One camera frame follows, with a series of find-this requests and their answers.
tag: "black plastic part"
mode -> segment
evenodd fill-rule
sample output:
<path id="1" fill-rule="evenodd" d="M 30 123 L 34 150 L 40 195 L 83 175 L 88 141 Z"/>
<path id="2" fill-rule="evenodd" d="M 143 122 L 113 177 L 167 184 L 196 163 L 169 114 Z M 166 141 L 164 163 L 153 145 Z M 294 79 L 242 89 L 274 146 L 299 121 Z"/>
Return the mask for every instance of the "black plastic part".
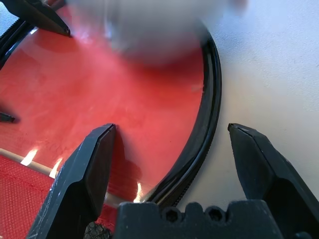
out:
<path id="1" fill-rule="evenodd" d="M 39 28 L 70 36 L 65 22 L 40 0 L 1 0 L 10 13 Z"/>
<path id="2" fill-rule="evenodd" d="M 57 0 L 51 10 L 56 11 L 65 5 L 64 0 Z M 5 33 L 0 36 L 0 70 L 4 66 L 8 57 L 21 43 L 21 41 L 34 29 L 34 26 L 19 18 Z"/>
<path id="3" fill-rule="evenodd" d="M 230 124 L 228 130 L 247 199 L 267 203 L 284 238 L 319 238 L 319 202 L 291 163 L 255 129 Z"/>
<path id="4" fill-rule="evenodd" d="M 62 166 L 28 239 L 83 238 L 99 217 L 108 185 L 115 125 L 93 130 Z"/>
<path id="5" fill-rule="evenodd" d="M 283 239 L 262 200 L 231 203 L 226 213 L 214 210 L 226 215 L 224 221 L 212 220 L 198 203 L 188 204 L 185 213 L 164 209 L 178 211 L 178 219 L 172 222 L 161 217 L 154 203 L 123 203 L 118 208 L 113 239 Z"/>
<path id="6" fill-rule="evenodd" d="M 9 116 L 5 113 L 0 112 L 0 122 L 7 122 L 7 123 L 13 123 L 13 121 L 15 120 L 14 117 Z"/>
<path id="7" fill-rule="evenodd" d="M 203 164 L 212 143 L 221 103 L 221 67 L 216 45 L 202 23 L 207 40 L 202 43 L 204 63 L 204 88 L 197 118 L 190 137 L 169 173 L 144 201 L 154 202 L 160 207 L 176 206 L 186 193 Z"/>

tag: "red fabric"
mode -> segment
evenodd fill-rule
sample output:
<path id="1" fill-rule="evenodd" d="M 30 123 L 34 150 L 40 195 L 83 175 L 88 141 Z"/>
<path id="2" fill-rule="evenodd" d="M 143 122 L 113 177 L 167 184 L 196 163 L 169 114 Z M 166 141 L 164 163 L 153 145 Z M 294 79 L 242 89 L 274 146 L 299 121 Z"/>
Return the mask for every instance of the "red fabric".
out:
<path id="1" fill-rule="evenodd" d="M 0 156 L 0 236 L 27 235 L 53 179 Z"/>

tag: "red plastic surface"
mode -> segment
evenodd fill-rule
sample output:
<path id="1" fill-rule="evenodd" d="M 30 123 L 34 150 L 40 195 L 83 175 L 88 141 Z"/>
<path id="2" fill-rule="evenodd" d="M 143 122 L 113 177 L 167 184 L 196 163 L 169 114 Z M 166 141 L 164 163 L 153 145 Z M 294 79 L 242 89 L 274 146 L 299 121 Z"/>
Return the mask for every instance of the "red plastic surface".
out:
<path id="1" fill-rule="evenodd" d="M 59 14 L 69 17 L 66 8 Z M 108 191 L 138 200 L 168 173 L 191 133 L 203 88 L 201 50 L 149 69 L 85 35 L 80 24 L 72 32 L 29 34 L 0 71 L 0 110 L 18 118 L 0 123 L 0 148 L 21 156 L 36 150 L 33 161 L 52 168 L 92 129 L 115 123 Z"/>

